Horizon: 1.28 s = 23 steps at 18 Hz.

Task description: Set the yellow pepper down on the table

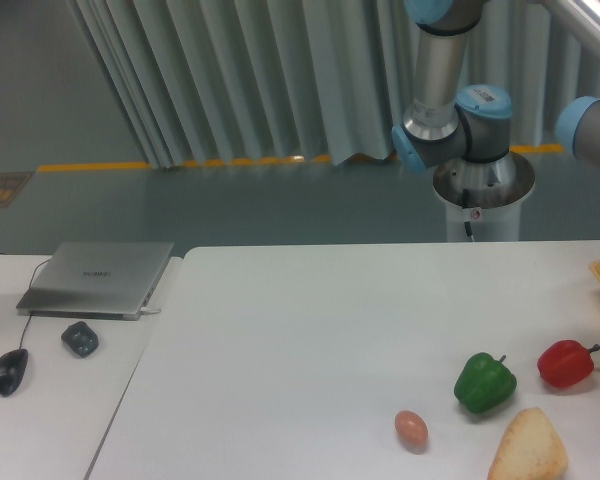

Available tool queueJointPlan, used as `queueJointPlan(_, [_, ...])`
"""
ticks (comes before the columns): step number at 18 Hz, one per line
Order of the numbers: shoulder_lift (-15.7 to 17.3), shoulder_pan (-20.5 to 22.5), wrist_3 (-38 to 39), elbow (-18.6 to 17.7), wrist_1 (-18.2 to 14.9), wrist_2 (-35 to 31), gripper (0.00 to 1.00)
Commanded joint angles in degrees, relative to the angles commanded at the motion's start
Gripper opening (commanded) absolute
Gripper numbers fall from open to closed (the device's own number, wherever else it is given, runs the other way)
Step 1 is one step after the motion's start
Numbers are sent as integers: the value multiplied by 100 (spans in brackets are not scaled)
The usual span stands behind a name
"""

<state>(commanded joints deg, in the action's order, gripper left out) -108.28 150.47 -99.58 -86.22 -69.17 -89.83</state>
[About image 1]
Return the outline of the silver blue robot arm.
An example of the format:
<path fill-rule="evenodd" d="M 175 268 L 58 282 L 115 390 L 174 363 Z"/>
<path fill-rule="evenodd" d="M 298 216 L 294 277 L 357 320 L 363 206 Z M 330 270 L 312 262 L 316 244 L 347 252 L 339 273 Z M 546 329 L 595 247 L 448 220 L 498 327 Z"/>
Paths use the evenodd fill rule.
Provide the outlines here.
<path fill-rule="evenodd" d="M 521 206 L 535 172 L 511 152 L 512 101 L 501 88 L 458 90 L 468 33 L 487 1 L 404 1 L 420 29 L 414 99 L 392 128 L 398 158 L 412 171 L 434 168 L 449 242 L 519 239 Z M 538 1 L 600 60 L 600 1 Z M 600 170 L 600 99 L 575 99 L 556 122 L 567 152 Z"/>

